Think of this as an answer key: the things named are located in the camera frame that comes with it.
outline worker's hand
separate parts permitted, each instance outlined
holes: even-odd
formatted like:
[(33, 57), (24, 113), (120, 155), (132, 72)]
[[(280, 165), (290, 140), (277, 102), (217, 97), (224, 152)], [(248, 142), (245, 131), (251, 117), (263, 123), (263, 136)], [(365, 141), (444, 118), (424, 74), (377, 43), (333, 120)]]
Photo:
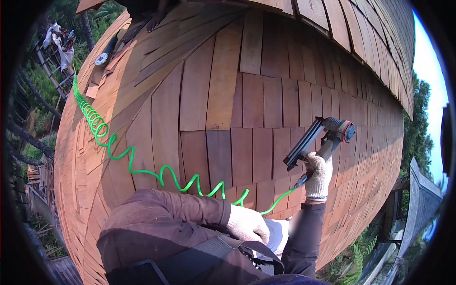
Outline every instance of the worker's hand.
[(316, 152), (311, 152), (306, 156), (306, 163), (315, 169), (312, 177), (304, 183), (306, 198), (313, 201), (326, 201), (332, 177), (332, 156), (325, 161), (324, 158), (317, 156)]
[(252, 209), (231, 205), (227, 230), (242, 241), (269, 242), (269, 228), (263, 217)]
[(153, 31), (158, 26), (158, 24), (160, 24), (160, 22), (165, 18), (165, 16), (165, 12), (157, 11), (153, 13), (152, 19), (147, 24), (147, 32), (150, 33), (151, 31)]

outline gloved hand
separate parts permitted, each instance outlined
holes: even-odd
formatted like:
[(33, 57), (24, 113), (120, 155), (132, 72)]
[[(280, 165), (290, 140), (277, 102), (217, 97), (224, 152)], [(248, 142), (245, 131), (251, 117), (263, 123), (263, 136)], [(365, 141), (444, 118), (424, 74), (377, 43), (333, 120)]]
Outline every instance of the gloved hand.
[(231, 205), (227, 230), (242, 241), (269, 242), (269, 228), (257, 211)]
[(326, 201), (328, 197), (329, 182), (332, 177), (332, 156), (328, 161), (311, 152), (306, 156), (307, 163), (315, 168), (312, 177), (304, 183), (306, 198), (314, 201)]

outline wooden building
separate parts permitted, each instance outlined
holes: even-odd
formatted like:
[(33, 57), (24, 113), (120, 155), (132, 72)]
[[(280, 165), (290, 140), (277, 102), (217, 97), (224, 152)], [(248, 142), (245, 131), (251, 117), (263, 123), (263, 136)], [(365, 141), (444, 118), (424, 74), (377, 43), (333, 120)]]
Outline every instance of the wooden building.
[[(81, 1), (78, 12), (100, 3)], [(204, 194), (224, 181), (231, 202), (248, 188), (244, 205), (261, 212), (305, 171), (289, 173), (282, 160), (313, 118), (348, 119), (357, 132), (333, 154), (317, 268), (368, 225), (399, 173), (403, 109), (413, 114), (410, 7), (396, 0), (188, 2), (96, 68), (96, 56), (129, 21), (127, 12), (119, 16), (78, 74), (79, 90), (109, 126), (101, 142), (117, 134), (114, 156), (134, 145), (133, 170), (169, 165), (181, 187), (197, 173)], [(109, 159), (73, 93), (55, 157), (70, 255), (84, 283), (106, 284), (96, 241), (111, 211), (135, 189), (178, 190), (167, 170), (161, 187), (151, 175), (129, 173), (130, 154)], [(188, 193), (197, 195), (196, 187)], [(266, 217), (293, 215), (304, 197), (296, 189)]]

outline nail gun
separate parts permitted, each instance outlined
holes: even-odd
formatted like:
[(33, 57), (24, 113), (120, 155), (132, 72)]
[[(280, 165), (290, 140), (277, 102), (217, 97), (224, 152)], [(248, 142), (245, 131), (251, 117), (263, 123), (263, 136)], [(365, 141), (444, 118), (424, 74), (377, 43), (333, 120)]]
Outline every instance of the nail gun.
[[(341, 142), (350, 143), (350, 139), (355, 134), (355, 126), (348, 120), (339, 120), (334, 117), (315, 117), (312, 126), (307, 130), (301, 140), (295, 145), (291, 152), (285, 157), (283, 162), (287, 165), (287, 171), (292, 170), (299, 160), (305, 161), (307, 148), (316, 139), (316, 136), (321, 130), (326, 132), (321, 139), (321, 148), (316, 155), (323, 157), (326, 161), (336, 150)], [(298, 179), (295, 187), (301, 187), (313, 175), (314, 169), (311, 166), (307, 167), (307, 172)]]

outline brown jacket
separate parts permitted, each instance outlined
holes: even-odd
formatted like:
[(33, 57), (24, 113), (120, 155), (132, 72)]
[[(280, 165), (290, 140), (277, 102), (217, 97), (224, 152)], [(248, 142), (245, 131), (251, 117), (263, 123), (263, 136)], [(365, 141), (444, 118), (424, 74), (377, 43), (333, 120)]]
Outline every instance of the brown jacket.
[[(158, 191), (137, 190), (111, 213), (97, 247), (106, 272), (145, 259), (154, 261), (175, 255), (224, 230), (230, 216), (226, 200)], [(194, 284), (248, 284), (268, 277), (239, 250), (194, 279)]]

